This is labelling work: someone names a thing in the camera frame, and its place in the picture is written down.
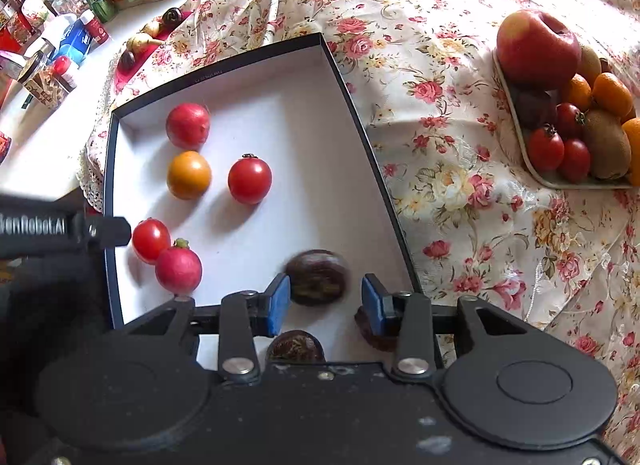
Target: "round black cover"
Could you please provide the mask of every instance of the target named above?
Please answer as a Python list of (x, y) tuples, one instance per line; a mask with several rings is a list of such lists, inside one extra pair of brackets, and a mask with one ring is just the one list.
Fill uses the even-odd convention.
[(36, 408), (66, 443), (135, 451), (179, 438), (208, 392), (207, 371), (162, 337), (107, 337), (46, 368)]
[(488, 336), (450, 366), (443, 391), (479, 435), (540, 450), (599, 431), (617, 396), (605, 366), (543, 334)]

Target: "green can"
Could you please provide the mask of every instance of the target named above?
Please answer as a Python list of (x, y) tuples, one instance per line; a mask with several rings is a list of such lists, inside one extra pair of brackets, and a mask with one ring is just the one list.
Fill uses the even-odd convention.
[(101, 23), (110, 21), (118, 10), (112, 0), (86, 0)]

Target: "red cap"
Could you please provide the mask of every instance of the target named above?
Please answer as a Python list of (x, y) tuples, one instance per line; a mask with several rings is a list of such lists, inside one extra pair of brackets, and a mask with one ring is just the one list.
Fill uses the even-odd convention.
[(53, 61), (53, 73), (54, 75), (64, 75), (66, 70), (71, 66), (71, 59), (66, 55), (60, 55), (57, 59)]

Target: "blue package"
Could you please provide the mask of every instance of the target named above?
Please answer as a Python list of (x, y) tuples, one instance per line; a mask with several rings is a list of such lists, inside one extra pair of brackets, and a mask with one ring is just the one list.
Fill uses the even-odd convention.
[(91, 35), (89, 35), (89, 32), (84, 28), (82, 21), (78, 19), (63, 33), (62, 39), (60, 40), (60, 48), (56, 56), (53, 57), (53, 60), (60, 55), (66, 55), (76, 64), (80, 65), (87, 51), (89, 51), (90, 44)]

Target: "blue gripper pad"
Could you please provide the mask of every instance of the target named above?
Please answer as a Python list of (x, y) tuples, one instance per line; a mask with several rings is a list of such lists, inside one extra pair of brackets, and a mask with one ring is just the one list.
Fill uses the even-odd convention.
[(268, 337), (274, 337), (280, 333), (284, 316), (289, 308), (290, 296), (291, 281), (289, 279), (289, 275), (286, 275), (271, 296), (269, 313), (267, 315)]
[(367, 277), (362, 278), (362, 308), (369, 318), (371, 332), (376, 336), (383, 335), (382, 297)]

